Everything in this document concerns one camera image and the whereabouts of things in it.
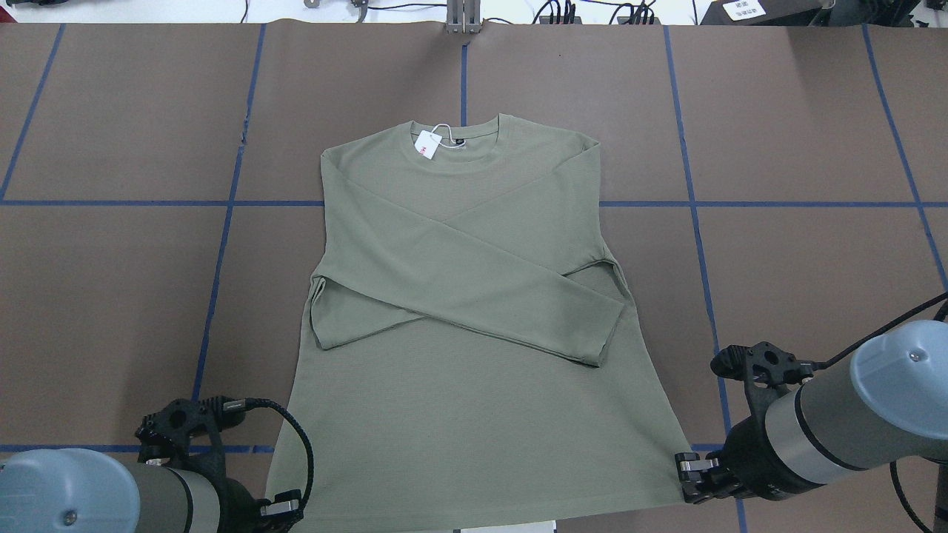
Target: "clothing label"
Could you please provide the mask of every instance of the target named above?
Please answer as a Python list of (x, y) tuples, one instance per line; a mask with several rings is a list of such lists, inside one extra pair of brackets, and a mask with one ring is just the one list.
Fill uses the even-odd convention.
[(441, 146), (442, 137), (436, 133), (421, 132), (418, 134), (418, 140), (415, 141), (415, 150), (422, 156), (431, 159), (434, 157), (434, 151)]
[(767, 14), (757, 0), (738, 0), (722, 6), (731, 20), (752, 19)]

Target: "green long-sleeve shirt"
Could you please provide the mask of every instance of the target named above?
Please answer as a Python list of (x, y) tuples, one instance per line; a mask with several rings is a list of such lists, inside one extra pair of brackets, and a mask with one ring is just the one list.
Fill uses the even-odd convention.
[[(289, 404), (317, 483), (297, 528), (680, 502), (672, 455), (688, 444), (600, 235), (598, 143), (501, 115), (454, 128), (463, 148), (427, 159), (414, 142), (430, 129), (401, 124), (322, 157), (326, 250)], [(296, 438), (283, 428), (270, 491), (305, 480)]]

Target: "shirt sleeve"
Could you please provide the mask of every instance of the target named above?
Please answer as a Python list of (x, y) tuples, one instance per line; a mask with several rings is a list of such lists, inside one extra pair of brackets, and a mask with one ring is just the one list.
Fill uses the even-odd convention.
[(311, 325), (323, 348), (431, 317), (599, 365), (624, 302), (398, 206), (326, 156), (322, 178), (330, 201)]

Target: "white sticker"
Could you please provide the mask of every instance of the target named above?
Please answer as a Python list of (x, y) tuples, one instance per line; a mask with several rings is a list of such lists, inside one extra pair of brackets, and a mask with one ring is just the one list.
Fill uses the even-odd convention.
[(752, 19), (767, 14), (757, 0), (738, 0), (722, 6), (731, 20)]
[(431, 159), (434, 157), (434, 151), (441, 146), (442, 137), (436, 133), (421, 132), (418, 134), (418, 140), (415, 141), (415, 150), (422, 156)]

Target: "metal bracket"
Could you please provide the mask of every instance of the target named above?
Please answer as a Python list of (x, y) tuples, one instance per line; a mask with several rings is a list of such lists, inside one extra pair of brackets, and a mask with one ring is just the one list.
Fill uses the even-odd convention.
[(481, 0), (447, 0), (447, 32), (479, 33)]

